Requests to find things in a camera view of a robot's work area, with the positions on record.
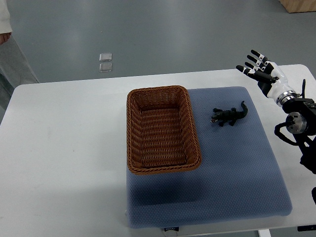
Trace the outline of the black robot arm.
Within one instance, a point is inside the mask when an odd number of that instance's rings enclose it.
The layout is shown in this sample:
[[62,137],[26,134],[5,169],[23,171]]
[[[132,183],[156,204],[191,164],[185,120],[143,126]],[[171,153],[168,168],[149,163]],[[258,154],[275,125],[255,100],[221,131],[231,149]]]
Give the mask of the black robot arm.
[[286,91],[277,98],[277,104],[287,114],[286,120],[275,126],[275,135],[282,141],[299,147],[300,164],[316,173],[316,103],[313,99]]

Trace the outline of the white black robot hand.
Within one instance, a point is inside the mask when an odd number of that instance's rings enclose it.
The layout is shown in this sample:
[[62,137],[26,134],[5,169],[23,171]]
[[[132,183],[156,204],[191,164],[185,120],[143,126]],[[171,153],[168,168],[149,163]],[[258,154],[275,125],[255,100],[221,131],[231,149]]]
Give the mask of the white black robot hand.
[[258,87],[267,98],[273,99],[281,107],[286,101],[298,97],[294,89],[289,86],[287,76],[275,62],[255,50],[251,50],[247,59],[251,62],[245,62],[244,66],[237,65],[236,69],[256,80]]

